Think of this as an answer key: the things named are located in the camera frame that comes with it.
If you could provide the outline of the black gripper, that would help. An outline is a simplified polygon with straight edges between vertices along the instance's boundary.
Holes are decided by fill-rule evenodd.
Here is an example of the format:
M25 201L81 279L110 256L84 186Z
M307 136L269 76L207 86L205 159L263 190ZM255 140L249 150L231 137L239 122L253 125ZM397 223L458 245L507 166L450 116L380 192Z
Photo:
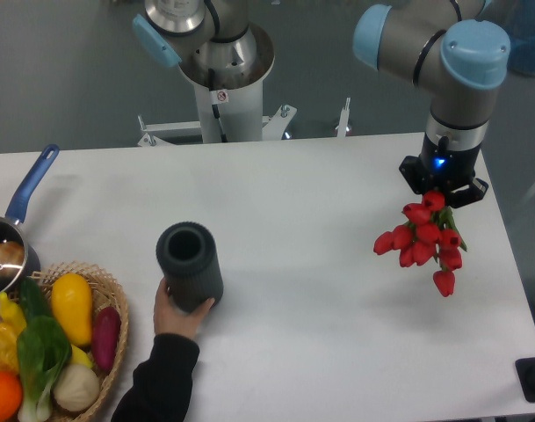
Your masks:
M432 141L425 134L420 154L405 156L399 171L415 194L439 192L446 206L464 207L482 200L488 191L488 183L475 176L480 150L480 144L458 150L446 135Z

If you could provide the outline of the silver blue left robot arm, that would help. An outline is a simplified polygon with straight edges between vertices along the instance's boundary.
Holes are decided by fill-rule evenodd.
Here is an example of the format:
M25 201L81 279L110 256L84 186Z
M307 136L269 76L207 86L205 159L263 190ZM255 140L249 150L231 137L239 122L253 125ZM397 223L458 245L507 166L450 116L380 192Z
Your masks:
M249 20L247 1L146 1L132 27L153 60L210 91L259 82L274 63L272 41Z

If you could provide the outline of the black sleeved forearm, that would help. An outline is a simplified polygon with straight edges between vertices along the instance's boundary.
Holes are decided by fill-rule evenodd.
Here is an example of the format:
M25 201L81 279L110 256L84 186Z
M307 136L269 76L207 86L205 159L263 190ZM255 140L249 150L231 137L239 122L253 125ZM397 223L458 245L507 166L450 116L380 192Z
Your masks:
M121 398L113 421L183 421L192 397L197 343L177 334L159 334L149 358L133 371L133 386Z

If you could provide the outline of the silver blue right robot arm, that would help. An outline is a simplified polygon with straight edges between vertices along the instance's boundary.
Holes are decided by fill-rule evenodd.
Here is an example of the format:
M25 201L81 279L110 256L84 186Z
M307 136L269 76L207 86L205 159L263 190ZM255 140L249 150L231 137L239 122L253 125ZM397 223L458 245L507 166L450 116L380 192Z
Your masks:
M410 1L375 4L359 19L354 55L431 96L418 156L400 172L412 191L441 192L449 207L484 198L488 183L474 166L507 75L510 38L480 18L487 1Z

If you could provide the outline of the person's hand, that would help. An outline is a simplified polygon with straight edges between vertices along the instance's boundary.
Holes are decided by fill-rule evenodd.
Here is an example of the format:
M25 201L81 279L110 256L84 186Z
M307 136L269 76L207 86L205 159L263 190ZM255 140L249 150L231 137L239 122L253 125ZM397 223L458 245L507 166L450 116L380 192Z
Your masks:
M197 336L199 327L215 304L213 298L206 299L193 312L182 312L170 299L165 279L161 279L155 294L153 325L155 335L178 335L190 340Z

